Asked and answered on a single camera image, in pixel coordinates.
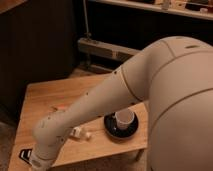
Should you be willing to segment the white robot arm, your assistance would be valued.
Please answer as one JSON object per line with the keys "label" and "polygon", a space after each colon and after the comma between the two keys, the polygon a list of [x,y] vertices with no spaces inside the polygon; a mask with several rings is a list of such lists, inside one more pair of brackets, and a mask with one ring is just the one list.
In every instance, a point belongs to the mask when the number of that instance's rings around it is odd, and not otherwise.
{"label": "white robot arm", "polygon": [[47,171],[72,128],[144,101],[148,171],[213,171],[213,46],[183,36],[150,44],[65,111],[40,120],[31,167]]}

